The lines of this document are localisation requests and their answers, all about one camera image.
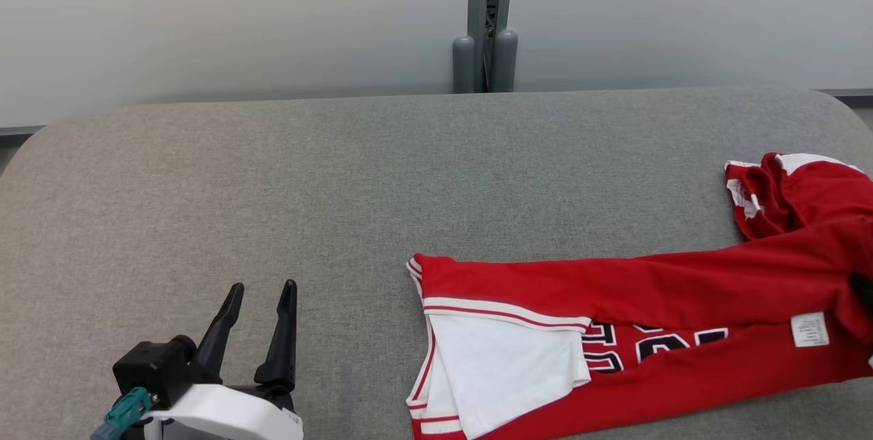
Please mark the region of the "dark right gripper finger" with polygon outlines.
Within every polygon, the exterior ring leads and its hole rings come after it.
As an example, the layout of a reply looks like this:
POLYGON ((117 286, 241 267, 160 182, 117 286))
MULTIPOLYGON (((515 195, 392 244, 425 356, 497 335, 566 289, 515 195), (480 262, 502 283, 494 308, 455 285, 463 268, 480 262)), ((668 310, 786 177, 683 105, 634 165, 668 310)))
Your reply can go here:
POLYGON ((873 280, 864 274, 851 275, 851 289, 867 314, 873 314, 873 280))

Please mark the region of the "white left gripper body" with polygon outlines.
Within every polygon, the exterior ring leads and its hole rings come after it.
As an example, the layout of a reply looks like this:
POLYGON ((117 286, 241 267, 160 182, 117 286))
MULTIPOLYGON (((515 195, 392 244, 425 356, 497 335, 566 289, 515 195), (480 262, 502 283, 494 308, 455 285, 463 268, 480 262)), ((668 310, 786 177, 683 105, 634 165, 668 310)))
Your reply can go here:
POLYGON ((216 384, 193 385, 172 407, 150 410, 145 440, 304 440, 302 419, 268 400, 216 384))

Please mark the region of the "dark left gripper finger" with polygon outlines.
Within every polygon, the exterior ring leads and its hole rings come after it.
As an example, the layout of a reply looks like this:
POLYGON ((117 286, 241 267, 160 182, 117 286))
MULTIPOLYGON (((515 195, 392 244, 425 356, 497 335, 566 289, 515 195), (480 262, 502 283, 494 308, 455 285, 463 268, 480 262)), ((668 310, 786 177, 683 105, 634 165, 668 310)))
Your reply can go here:
POLYGON ((254 381, 263 387, 295 387, 297 344, 297 284, 284 283, 276 306, 277 321, 266 360, 255 372, 254 381))
POLYGON ((235 282, 198 346, 198 382, 222 382, 220 372, 230 331, 242 307, 244 284, 235 282))

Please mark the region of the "red Bulls 23 jersey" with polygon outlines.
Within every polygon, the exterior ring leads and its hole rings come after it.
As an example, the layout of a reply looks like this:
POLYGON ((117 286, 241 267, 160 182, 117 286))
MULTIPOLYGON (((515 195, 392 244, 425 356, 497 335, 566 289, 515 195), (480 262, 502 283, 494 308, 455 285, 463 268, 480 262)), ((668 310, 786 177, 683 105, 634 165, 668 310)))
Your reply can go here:
POLYGON ((554 440, 873 376, 873 222, 636 259, 406 264, 414 440, 554 440))

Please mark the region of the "grey cylindrical post foot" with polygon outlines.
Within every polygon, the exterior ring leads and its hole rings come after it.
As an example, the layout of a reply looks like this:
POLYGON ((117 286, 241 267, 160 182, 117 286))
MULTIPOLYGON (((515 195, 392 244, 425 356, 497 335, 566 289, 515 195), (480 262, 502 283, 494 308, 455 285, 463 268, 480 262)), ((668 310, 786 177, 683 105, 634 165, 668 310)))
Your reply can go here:
POLYGON ((452 42, 452 93, 476 91, 476 42, 471 36, 459 36, 452 42))
POLYGON ((510 29, 504 29, 495 35, 492 51, 490 92, 514 92, 517 50, 517 33, 510 29))

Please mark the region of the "red shorts with white stripe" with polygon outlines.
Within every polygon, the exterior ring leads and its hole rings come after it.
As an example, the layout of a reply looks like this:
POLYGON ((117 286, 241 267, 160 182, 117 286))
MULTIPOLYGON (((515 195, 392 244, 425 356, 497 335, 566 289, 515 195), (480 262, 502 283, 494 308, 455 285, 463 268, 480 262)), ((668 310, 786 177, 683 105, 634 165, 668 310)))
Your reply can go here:
POLYGON ((768 153, 759 163, 728 161, 724 182, 734 222, 748 240, 817 224, 873 222, 873 179, 835 158, 768 153))

